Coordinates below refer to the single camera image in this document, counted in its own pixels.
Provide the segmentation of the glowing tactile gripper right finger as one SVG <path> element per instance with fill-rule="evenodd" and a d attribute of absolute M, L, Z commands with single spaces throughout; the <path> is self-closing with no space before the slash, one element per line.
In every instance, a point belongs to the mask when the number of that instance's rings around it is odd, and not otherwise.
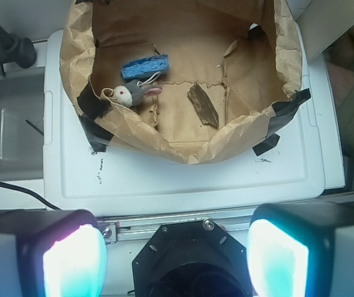
<path fill-rule="evenodd" d="M 354 202 L 260 205 L 247 262 L 258 296 L 354 296 Z"/>

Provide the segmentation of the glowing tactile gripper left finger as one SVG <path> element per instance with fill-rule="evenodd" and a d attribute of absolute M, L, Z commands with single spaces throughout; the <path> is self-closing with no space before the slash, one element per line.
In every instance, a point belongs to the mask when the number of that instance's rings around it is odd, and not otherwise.
<path fill-rule="evenodd" d="M 0 210 L 0 296 L 99 296 L 106 262 L 87 210 Z"/>

